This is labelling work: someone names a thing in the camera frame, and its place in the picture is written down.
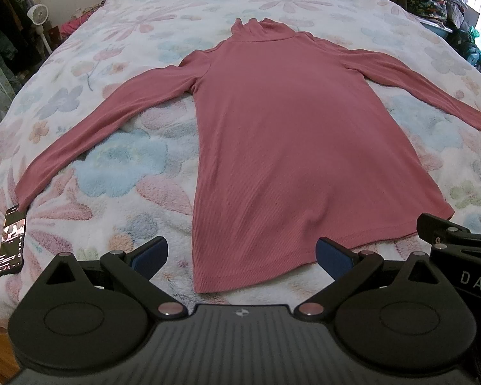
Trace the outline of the pink turtleneck sweater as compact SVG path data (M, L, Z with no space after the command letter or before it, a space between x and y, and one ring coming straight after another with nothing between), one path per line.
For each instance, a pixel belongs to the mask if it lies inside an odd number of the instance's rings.
M236 21L212 49L124 82L53 142L17 183L19 205L131 117L189 93L200 144L196 292L244 288L311 263L322 236L357 248L411 235L420 214L446 219L453 209L372 82L481 130L480 111L392 56L270 19Z

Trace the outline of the dark hanging clothes rack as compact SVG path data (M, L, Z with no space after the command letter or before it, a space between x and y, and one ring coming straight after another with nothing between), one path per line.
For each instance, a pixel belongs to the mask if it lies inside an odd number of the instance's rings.
M40 37L28 17L33 5L33 0L0 0L0 56L16 87L26 83L43 60Z

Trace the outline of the floral fleece bed blanket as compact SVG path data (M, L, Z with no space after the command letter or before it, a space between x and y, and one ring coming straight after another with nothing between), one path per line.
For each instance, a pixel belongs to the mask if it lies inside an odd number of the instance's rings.
M316 241L481 229L481 73L388 0L107 0L0 124L0 330L62 253L162 236L188 307L295 306Z

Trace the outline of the black smartphone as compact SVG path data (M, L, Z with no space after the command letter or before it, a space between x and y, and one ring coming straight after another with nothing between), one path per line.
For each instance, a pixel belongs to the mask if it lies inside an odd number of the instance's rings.
M0 276L20 273L24 265L26 212L14 206L6 211L1 232Z

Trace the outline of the white standing fan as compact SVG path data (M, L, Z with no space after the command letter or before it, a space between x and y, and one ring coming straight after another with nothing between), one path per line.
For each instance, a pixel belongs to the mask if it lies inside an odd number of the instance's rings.
M51 55L53 53L46 36L44 34L44 24L48 20L49 10L44 4L35 4L28 10L28 18L32 21L34 29L43 42L46 52Z

